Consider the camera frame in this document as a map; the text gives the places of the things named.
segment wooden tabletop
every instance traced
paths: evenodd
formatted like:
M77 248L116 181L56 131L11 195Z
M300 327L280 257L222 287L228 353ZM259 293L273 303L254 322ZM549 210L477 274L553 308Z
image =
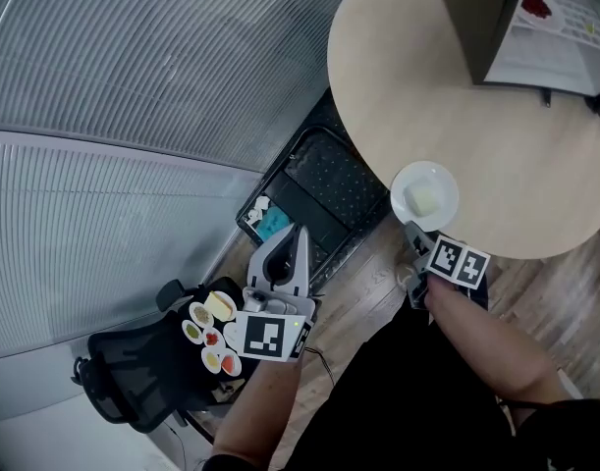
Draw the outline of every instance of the wooden tabletop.
M442 0L344 0L328 44L335 103L390 186L430 160L457 180L443 231L511 258L568 251L600 228L600 118L578 96L473 86Z

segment black cable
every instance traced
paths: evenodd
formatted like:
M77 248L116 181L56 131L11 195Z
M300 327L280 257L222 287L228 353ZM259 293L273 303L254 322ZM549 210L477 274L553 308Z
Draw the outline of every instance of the black cable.
M313 349L312 347L305 347L304 350L306 350L308 352L312 352L313 354L317 354L321 358L323 367L326 369L326 372L328 372L328 375L330 376L330 380L332 381L332 387L334 388L335 387L335 376L332 375L332 370L328 366L328 362L326 361L326 358L323 357L323 354L321 353L321 351L317 350L317 349Z
M162 424L166 424L166 427L169 428L169 430L171 431L171 433L173 433L175 436L178 437L178 440L180 441L180 445L182 445L182 456L184 457L184 469L186 470L186 464L187 463L186 463L186 449L184 447L184 442L180 438L180 435L178 435L171 426L169 426L166 422L163 422Z

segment person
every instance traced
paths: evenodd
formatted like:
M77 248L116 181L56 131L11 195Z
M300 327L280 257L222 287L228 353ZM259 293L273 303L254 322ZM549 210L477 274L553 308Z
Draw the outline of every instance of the person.
M429 276L432 324L405 302L355 355L286 469L600 470L600 400L571 400L537 342L486 311L486 286L470 298ZM268 467L300 368L258 365L205 471Z

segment white plate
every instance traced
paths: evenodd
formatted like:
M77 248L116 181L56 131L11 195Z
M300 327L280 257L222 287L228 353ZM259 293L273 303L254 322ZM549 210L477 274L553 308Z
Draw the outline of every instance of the white plate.
M207 334L214 334L214 336L217 338L217 342L214 345L208 345L206 343L205 336ZM201 340L203 341L203 344L210 349L215 349L215 350L225 349L225 340L223 339L223 335L216 328L204 328L203 332L201 333Z
M234 300L232 299L232 297L227 294L224 293L223 291L217 291L216 289L213 290L215 293L217 293L221 298L223 298L226 302L228 302L230 304L230 307L232 307L232 314L230 314L230 318L226 320L227 321L233 321L234 319L236 319L237 317L237 304L234 303Z
M234 359L234 371L232 373L229 373L223 370L223 367L221 369L230 377L238 377L243 370L243 364L241 363L240 357L232 349L225 349L219 353L221 362L223 362L226 356L232 356L232 358Z
M223 327L223 337L228 347L239 350L239 326L236 323L227 323Z
M208 354L214 354L217 358L217 363L218 366L217 368L212 367L210 364L208 364L208 362L205 360L205 356ZM205 367L212 373L219 373L221 371L221 358L219 357L219 352L217 350L215 350L214 348L211 347L204 347L201 350L201 361L203 362L203 364L205 365Z
M205 310L208 313L208 316L210 317L209 323L204 323L203 321L201 321L199 318L197 318L194 315L194 309L196 309L197 307L201 307L203 310ZM214 316L212 315L212 312L210 312L208 309L206 309L203 306L203 304L200 302L193 302L193 303L191 303L191 305L189 305L189 314L191 314L191 319L193 321L195 321L200 328L208 328L208 327L214 326Z
M186 331L186 328L188 326L194 326L197 329L197 331L199 332L198 339L194 339L193 337L191 337L189 335L189 333ZM184 321L182 321L182 331L184 332L184 335L186 335L186 338L188 340L190 340L192 343L196 343L197 345L199 345L200 343L203 343L203 336L201 335L201 329L193 321L189 321L188 319L185 319Z
M405 201L407 187L421 178L427 178L437 193L439 209L428 216L417 216ZM446 227L459 208L459 188L450 172L430 161L419 161L402 169L391 183L391 207L403 224L416 222L425 232Z
M564 13L555 0L544 0L544 3L551 10L551 13L553 13L546 19L538 18L534 14L526 12L525 9L522 8L522 1L523 0L520 0L518 5L518 15L530 25L547 31L561 31L564 29L564 26L566 26Z

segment white wall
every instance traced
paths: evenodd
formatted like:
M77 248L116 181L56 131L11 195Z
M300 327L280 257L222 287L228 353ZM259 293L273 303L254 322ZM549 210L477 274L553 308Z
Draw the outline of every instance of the white wall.
M201 283L261 175L0 131L0 357L156 310Z
M182 469L181 452L171 456L178 466L146 435L104 421L85 395L0 422L0 471Z
M181 427L174 417L167 418L165 424L160 424L148 436L185 471L201 471L204 462L210 458L212 445L208 440L192 426Z
M161 318L159 312L107 331L140 328ZM87 339L67 340L0 358L0 420L17 417L83 393L71 381L73 364L87 357Z

